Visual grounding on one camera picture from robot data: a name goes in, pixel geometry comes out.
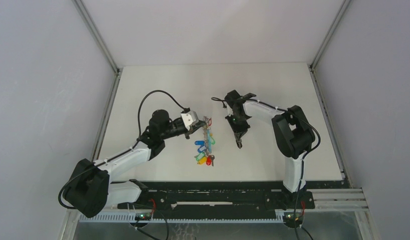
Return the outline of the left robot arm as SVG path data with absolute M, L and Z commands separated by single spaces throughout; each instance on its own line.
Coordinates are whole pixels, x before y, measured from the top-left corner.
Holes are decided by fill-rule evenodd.
M 133 146 L 110 158 L 89 161 L 80 160 L 70 179 L 58 194 L 59 204 L 67 209 L 78 210 L 92 218 L 104 208 L 121 203 L 131 203 L 144 208 L 149 195 L 139 184 L 128 180 L 116 182 L 116 178 L 128 170 L 155 158 L 165 147 L 165 140 L 191 134 L 206 126 L 193 110 L 181 112 L 180 117 L 170 119 L 166 110 L 153 112 L 149 125 Z

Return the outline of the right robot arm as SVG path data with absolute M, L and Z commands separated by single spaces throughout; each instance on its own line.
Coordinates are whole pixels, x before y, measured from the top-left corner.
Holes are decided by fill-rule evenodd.
M 282 203 L 295 208 L 301 203 L 300 190 L 305 187 L 304 159 L 318 147 L 321 138 L 317 130 L 308 122 L 301 107 L 294 105 L 287 109 L 260 101 L 253 93 L 240 95 L 232 90 L 223 99 L 227 109 L 225 117 L 238 148 L 242 148 L 242 137 L 250 128 L 248 119 L 257 118 L 270 125 L 276 145 L 285 157 L 285 177 Z

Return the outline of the blue keyring with keys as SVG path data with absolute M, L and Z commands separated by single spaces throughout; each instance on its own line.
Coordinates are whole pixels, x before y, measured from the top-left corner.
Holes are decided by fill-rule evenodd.
M 204 116 L 203 121 L 206 123 L 202 127 L 203 140 L 195 141 L 195 145 L 198 147 L 198 154 L 194 156 L 197 165 L 207 165 L 209 167 L 214 166 L 215 156 L 212 154 L 212 147 L 215 145 L 215 139 L 212 133 L 212 118 Z

